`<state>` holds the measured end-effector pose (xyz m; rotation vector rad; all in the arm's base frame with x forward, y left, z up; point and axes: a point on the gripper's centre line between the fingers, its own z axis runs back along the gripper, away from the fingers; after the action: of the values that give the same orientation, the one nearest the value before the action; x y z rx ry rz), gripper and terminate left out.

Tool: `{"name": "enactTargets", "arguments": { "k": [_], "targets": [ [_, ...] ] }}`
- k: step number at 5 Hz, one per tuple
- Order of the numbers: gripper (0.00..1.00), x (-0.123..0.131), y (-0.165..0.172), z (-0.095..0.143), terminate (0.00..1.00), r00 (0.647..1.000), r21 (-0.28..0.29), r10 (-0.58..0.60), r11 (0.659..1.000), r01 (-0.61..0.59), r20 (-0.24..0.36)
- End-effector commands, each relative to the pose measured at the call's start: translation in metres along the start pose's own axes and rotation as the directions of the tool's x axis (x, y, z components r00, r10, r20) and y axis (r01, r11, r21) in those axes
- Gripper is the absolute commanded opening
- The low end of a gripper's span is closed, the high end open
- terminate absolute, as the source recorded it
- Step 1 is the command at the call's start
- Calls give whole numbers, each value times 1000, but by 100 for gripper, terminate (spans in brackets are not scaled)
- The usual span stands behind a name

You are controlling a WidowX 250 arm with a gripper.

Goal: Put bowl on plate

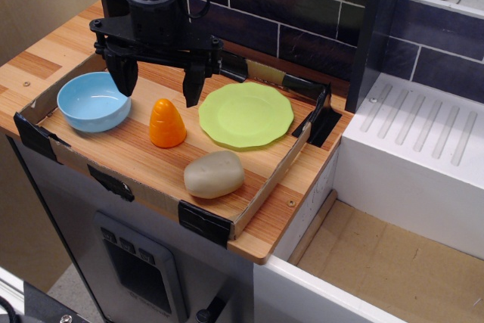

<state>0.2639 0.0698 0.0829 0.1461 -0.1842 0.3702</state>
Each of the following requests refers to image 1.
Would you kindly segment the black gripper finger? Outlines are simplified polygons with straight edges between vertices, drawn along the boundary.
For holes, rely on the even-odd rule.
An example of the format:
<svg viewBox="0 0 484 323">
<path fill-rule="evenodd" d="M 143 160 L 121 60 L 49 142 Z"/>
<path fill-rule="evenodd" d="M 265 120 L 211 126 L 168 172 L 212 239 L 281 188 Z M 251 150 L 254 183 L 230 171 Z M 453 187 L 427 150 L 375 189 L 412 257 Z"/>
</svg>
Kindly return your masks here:
<svg viewBox="0 0 484 323">
<path fill-rule="evenodd" d="M 137 61 L 121 57 L 109 50 L 104 51 L 104 60 L 119 92 L 126 97 L 130 97 L 138 79 Z"/>
<path fill-rule="evenodd" d="M 185 97 L 186 107 L 194 107 L 200 100 L 206 78 L 205 64 L 195 62 L 185 68 L 185 77 L 182 91 Z"/>
</svg>

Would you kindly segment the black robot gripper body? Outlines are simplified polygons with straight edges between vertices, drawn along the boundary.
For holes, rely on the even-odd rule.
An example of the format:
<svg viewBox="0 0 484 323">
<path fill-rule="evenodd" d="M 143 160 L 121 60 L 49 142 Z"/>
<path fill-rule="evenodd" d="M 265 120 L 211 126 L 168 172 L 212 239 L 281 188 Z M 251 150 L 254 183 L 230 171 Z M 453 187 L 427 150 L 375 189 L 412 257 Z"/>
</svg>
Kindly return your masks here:
<svg viewBox="0 0 484 323">
<path fill-rule="evenodd" d="M 89 27 L 96 34 L 96 53 L 104 59 L 104 51 L 109 50 L 137 63 L 182 69 L 201 62 L 205 64 L 206 76 L 219 74 L 223 41 L 196 24 L 207 15 L 210 5 L 210 0 L 206 0 L 195 14 L 188 11 L 186 0 L 158 8 L 132 5 L 127 15 L 95 19 Z"/>
</svg>

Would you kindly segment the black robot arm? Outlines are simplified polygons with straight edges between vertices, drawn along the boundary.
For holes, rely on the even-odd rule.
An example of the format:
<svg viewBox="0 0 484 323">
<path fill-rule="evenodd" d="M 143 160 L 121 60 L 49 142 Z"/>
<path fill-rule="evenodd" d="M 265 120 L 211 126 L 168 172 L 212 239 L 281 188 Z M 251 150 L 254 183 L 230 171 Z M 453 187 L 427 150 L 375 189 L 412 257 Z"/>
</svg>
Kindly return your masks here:
<svg viewBox="0 0 484 323">
<path fill-rule="evenodd" d="M 101 0 L 104 17 L 89 24 L 95 52 L 102 56 L 118 90 L 130 96 L 138 80 L 138 62 L 184 70 L 187 107 L 197 105 L 204 81 L 218 74 L 223 42 L 196 27 L 206 3 L 190 14 L 186 0 Z"/>
</svg>

